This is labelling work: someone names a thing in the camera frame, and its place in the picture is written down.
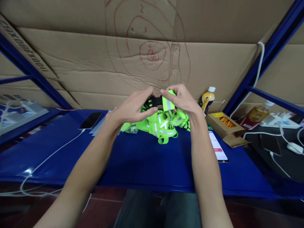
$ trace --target plastic bottle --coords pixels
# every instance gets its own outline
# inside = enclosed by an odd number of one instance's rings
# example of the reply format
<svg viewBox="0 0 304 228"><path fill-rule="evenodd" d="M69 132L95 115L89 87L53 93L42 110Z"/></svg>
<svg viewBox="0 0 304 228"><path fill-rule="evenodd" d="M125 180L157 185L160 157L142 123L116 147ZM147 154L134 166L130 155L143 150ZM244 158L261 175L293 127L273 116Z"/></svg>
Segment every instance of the plastic bottle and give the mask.
<svg viewBox="0 0 304 228"><path fill-rule="evenodd" d="M254 106L241 120L240 125L247 130L254 129L263 119L265 119L271 113L271 106L273 105L273 102L267 100L262 105Z"/></svg>
<svg viewBox="0 0 304 228"><path fill-rule="evenodd" d="M207 115L208 109L215 99L214 91L215 91L215 87L211 86L209 87L208 91L205 92L202 96L202 101L200 102L199 105L202 107L204 116Z"/></svg>

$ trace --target red floor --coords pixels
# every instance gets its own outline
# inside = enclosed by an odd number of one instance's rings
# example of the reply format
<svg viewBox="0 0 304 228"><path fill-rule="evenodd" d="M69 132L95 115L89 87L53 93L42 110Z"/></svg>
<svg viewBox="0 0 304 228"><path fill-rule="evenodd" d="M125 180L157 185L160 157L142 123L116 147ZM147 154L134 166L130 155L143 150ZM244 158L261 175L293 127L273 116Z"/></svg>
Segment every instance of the red floor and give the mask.
<svg viewBox="0 0 304 228"><path fill-rule="evenodd" d="M16 190L17 186L13 186L5 191ZM42 189L42 191L50 192L50 189ZM112 227L117 214L122 206L126 189L97 187L88 203L85 212L81 215L76 227ZM18 213L11 216L0 218L1 228L31 228L47 211L54 202L55 196L44 198L36 197L0 197L0 205L30 205L30 209L26 213ZM304 220L267 210L253 208L242 204L227 202L227 209L231 217L234 228L243 227L304 227Z"/></svg>

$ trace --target black buckle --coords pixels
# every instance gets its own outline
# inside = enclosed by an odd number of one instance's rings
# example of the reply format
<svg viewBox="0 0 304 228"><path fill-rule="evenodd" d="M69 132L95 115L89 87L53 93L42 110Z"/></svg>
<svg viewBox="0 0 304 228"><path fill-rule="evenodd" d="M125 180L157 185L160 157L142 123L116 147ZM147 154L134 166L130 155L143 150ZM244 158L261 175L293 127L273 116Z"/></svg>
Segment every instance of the black buckle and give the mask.
<svg viewBox="0 0 304 228"><path fill-rule="evenodd" d="M162 96L159 98L148 98L146 102L144 103L144 107L146 109L152 108L152 107L157 107L158 105L162 105Z"/></svg>

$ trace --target black smartphone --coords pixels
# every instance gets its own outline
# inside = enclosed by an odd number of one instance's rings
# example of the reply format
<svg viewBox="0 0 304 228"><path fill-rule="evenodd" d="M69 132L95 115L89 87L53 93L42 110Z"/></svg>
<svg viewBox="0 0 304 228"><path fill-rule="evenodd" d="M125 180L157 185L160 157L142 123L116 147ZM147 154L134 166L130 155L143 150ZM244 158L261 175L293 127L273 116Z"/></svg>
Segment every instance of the black smartphone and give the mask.
<svg viewBox="0 0 304 228"><path fill-rule="evenodd" d="M89 117L80 125L78 129L89 129L94 126L94 124L101 117L102 112L93 112L89 115Z"/></svg>
<svg viewBox="0 0 304 228"><path fill-rule="evenodd" d="M262 147L268 152L272 152L277 156L281 156L281 149L278 139L271 135L260 134Z"/></svg>

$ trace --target white bottle cap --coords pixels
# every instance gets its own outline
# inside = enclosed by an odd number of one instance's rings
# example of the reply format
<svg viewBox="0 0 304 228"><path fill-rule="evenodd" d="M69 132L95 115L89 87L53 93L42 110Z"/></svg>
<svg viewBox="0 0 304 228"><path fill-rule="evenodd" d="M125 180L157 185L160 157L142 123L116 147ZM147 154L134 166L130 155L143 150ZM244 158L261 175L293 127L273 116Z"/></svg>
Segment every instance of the white bottle cap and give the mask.
<svg viewBox="0 0 304 228"><path fill-rule="evenodd" d="M212 86L209 87L208 91L209 91L209 92L214 92L214 91L215 91L215 87L212 87Z"/></svg>
<svg viewBox="0 0 304 228"><path fill-rule="evenodd" d="M273 102L271 102L271 101L266 101L265 103L264 103L264 105L267 105L267 106L273 106L274 105L274 103Z"/></svg>

